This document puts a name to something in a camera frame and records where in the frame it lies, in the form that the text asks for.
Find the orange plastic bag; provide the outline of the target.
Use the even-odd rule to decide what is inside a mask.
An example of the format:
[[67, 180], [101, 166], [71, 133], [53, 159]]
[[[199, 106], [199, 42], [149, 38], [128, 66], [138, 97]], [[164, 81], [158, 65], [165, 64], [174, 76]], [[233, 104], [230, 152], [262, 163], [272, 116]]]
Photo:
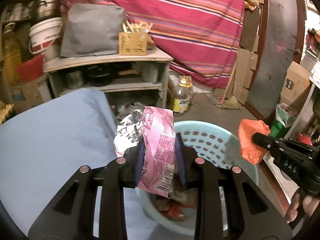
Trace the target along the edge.
[[267, 152], [253, 142], [255, 133], [269, 135], [270, 129], [262, 120], [242, 119], [238, 128], [240, 153], [242, 158], [253, 165], [260, 163]]

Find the pink foil snack wrapper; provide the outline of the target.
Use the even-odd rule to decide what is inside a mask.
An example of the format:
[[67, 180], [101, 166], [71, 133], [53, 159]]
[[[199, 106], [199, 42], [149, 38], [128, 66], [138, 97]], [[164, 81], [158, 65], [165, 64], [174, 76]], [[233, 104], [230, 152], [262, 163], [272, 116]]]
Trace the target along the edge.
[[146, 106], [127, 115], [116, 129], [116, 155], [122, 157], [128, 148], [137, 146], [139, 137], [144, 139], [146, 152], [138, 188], [168, 198], [175, 168], [173, 112]]

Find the brown paper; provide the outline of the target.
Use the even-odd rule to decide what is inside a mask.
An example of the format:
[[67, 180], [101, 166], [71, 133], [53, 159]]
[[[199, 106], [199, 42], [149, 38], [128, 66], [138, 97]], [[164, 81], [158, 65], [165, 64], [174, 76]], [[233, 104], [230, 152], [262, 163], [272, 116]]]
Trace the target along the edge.
[[179, 176], [175, 176], [169, 187], [169, 198], [185, 205], [191, 205], [196, 203], [196, 190], [186, 189]]

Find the green trash bin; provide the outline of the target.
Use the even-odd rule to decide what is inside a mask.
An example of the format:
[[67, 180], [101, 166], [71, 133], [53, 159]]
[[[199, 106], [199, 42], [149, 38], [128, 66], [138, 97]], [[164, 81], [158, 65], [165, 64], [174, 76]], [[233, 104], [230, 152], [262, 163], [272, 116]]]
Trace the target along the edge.
[[298, 116], [298, 112], [285, 103], [276, 105], [275, 118], [269, 135], [274, 138], [283, 138]]

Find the light blue plastic basket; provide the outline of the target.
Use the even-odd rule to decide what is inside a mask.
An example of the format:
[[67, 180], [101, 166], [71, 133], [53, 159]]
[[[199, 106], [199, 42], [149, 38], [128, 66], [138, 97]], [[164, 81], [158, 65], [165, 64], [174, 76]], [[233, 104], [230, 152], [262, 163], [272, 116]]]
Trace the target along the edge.
[[[257, 167], [241, 157], [238, 138], [228, 130], [201, 121], [179, 121], [174, 123], [176, 133], [180, 133], [183, 143], [192, 147], [197, 155], [210, 161], [216, 167], [230, 169], [239, 166], [246, 174], [259, 184]], [[184, 209], [187, 220], [168, 219], [162, 215], [154, 206], [155, 195], [141, 189], [136, 189], [144, 213], [164, 228], [186, 236], [194, 236], [196, 210]]]

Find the straw broom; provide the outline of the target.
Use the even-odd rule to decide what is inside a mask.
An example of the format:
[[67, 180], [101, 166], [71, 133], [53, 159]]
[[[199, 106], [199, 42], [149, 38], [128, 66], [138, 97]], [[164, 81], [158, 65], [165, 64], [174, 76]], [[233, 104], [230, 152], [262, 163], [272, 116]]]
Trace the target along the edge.
[[221, 97], [220, 102], [217, 105], [221, 109], [228, 109], [228, 110], [240, 109], [240, 105], [237, 99], [235, 98], [235, 96], [232, 93], [229, 96], [227, 96], [228, 92], [231, 91], [232, 85], [234, 84], [235, 71], [236, 71], [236, 62], [234, 63], [227, 87], [225, 88], [223, 96]]

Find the cardboard box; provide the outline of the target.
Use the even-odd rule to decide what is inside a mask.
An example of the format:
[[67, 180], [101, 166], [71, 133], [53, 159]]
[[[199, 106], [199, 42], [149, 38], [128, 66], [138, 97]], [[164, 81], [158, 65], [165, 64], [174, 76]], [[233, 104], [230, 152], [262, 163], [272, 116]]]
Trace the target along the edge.
[[292, 61], [287, 69], [280, 101], [296, 110], [301, 110], [310, 92], [310, 75], [307, 69]]

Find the blue tablecloth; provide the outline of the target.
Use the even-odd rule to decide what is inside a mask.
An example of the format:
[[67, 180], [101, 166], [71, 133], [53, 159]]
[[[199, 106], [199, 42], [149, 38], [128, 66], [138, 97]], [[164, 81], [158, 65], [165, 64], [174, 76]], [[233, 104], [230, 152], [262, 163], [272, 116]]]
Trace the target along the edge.
[[[116, 123], [101, 91], [80, 89], [1, 125], [1, 239], [29, 239], [40, 213], [81, 167], [116, 159]], [[124, 189], [127, 239], [164, 239]]]

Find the cooking oil bottle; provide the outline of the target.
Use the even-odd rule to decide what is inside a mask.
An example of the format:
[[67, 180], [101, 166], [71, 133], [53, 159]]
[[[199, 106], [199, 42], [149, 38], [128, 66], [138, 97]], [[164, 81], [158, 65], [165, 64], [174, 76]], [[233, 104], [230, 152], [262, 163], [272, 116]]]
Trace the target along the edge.
[[188, 111], [190, 100], [193, 96], [193, 84], [189, 76], [179, 76], [179, 83], [171, 94], [171, 110], [175, 114], [183, 114]]

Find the yellow egg tray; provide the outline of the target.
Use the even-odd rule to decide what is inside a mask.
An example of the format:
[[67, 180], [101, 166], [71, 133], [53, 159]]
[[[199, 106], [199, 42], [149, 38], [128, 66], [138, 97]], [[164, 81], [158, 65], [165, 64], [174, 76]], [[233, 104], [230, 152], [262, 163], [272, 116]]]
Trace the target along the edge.
[[0, 124], [5, 123], [11, 118], [15, 110], [13, 104], [5, 104], [3, 101], [0, 101]]

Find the red striped blanket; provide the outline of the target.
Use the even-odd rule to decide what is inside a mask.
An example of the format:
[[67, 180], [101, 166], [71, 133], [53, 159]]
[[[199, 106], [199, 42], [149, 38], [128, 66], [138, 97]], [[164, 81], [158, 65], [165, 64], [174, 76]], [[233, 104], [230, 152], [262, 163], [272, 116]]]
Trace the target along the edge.
[[170, 55], [173, 70], [211, 88], [228, 84], [239, 48], [244, 0], [63, 0], [118, 5], [129, 21], [151, 25], [156, 46]]

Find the wooden shelf unit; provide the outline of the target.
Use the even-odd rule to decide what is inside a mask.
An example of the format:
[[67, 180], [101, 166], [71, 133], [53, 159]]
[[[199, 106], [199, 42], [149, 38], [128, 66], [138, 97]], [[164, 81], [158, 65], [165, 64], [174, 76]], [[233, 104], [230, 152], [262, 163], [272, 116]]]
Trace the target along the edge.
[[[104, 93], [156, 90], [156, 106], [165, 107], [169, 81], [169, 64], [173, 60], [167, 53], [156, 48], [144, 56], [121, 56], [119, 54], [89, 57], [63, 57], [43, 65], [55, 97], [81, 88], [97, 89]], [[144, 81], [142, 74], [119, 74], [134, 64], [139, 67], [156, 67], [156, 81]]]

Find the red plastic basin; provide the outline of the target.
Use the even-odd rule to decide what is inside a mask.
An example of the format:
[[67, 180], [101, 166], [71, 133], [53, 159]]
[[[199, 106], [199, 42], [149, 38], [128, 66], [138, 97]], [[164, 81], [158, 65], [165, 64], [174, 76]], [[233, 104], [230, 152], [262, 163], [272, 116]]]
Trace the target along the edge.
[[43, 75], [43, 55], [38, 55], [17, 67], [21, 79], [28, 83]]

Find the grey fabric bag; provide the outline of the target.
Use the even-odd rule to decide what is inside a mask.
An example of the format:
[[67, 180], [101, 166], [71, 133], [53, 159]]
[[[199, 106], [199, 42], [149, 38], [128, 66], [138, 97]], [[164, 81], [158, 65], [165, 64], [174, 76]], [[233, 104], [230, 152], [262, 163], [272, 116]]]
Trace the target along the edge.
[[116, 54], [119, 33], [126, 20], [125, 10], [116, 5], [72, 5], [68, 11], [61, 43], [62, 57], [86, 57]]

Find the yellow oil jug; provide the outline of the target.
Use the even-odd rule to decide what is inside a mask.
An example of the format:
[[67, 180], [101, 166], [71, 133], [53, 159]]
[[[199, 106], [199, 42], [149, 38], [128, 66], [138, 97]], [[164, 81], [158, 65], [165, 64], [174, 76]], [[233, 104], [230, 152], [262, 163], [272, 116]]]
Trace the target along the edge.
[[10, 88], [17, 86], [21, 77], [17, 67], [22, 64], [21, 46], [14, 32], [15, 23], [11, 22], [4, 27], [2, 39], [2, 56], [4, 61], [3, 72]]

